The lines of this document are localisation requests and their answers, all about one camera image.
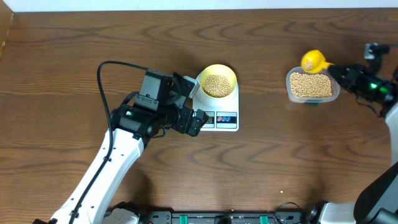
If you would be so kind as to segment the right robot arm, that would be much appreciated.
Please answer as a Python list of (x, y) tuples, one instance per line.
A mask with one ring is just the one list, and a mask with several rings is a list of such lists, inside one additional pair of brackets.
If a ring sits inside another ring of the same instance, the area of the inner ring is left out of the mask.
[(311, 73), (326, 70), (334, 81), (356, 97), (356, 102), (379, 104), (377, 116), (385, 121), (391, 165), (372, 181), (355, 202), (325, 202), (312, 212), (314, 223), (397, 223), (397, 72), (392, 78), (378, 76), (382, 58), (390, 52), (391, 45), (366, 44), (366, 65), (352, 63), (337, 65), (326, 61), (319, 50), (313, 50), (302, 58), (302, 67)]

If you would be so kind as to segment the yellow measuring scoop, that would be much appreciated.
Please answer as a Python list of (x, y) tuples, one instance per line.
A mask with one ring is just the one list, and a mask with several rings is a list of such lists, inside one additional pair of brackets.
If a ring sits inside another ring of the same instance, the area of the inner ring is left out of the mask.
[(304, 54), (301, 59), (301, 67), (303, 68), (303, 63), (307, 60), (312, 61), (313, 69), (310, 71), (306, 71), (308, 73), (318, 73), (322, 70), (327, 70), (329, 66), (333, 65), (326, 61), (325, 56), (319, 50), (311, 50)]

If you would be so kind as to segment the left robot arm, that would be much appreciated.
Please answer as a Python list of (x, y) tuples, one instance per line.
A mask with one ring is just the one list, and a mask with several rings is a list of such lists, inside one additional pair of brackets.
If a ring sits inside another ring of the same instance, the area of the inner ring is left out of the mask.
[(202, 110), (185, 106), (199, 89), (188, 76), (147, 70), (141, 90), (130, 93), (121, 106), (108, 113), (101, 148), (69, 199), (50, 223), (139, 223), (140, 215), (127, 208), (107, 211), (121, 181), (159, 131), (174, 129), (197, 136), (207, 122)]

